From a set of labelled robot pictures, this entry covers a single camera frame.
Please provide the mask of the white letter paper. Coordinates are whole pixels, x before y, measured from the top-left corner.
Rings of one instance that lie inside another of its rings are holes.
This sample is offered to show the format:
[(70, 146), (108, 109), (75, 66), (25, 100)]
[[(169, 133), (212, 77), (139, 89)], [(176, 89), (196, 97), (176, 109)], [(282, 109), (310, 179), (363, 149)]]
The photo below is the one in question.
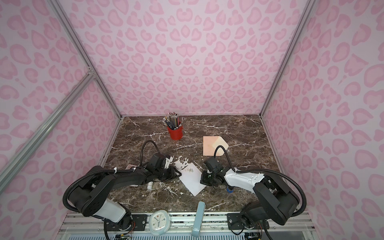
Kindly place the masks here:
[(181, 170), (179, 179), (185, 187), (196, 197), (206, 186), (201, 184), (202, 172), (193, 164), (190, 163), (183, 170)]

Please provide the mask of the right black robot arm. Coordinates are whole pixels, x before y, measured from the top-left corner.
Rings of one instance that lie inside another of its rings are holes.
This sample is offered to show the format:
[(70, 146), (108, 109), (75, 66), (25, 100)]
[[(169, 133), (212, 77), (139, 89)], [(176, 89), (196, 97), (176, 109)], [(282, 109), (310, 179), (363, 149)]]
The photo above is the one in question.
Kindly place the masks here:
[(215, 157), (204, 162), (206, 170), (200, 183), (205, 186), (226, 186), (228, 191), (240, 188), (256, 195), (232, 220), (230, 230), (263, 228), (267, 220), (285, 225), (289, 218), (301, 215), (307, 198), (298, 183), (290, 177), (269, 169), (238, 171), (233, 166), (223, 167)]

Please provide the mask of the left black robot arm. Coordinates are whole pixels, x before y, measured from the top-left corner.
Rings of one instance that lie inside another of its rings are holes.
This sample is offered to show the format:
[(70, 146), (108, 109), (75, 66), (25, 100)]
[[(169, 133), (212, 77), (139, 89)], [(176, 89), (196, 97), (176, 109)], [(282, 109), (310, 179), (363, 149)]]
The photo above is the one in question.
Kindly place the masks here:
[(110, 192), (156, 180), (167, 182), (181, 176), (182, 173), (170, 163), (170, 157), (159, 153), (143, 166), (129, 170), (107, 170), (95, 166), (65, 190), (62, 202), (68, 210), (84, 217), (103, 220), (105, 225), (114, 224), (118, 230), (131, 230), (134, 220), (130, 210), (108, 199)]

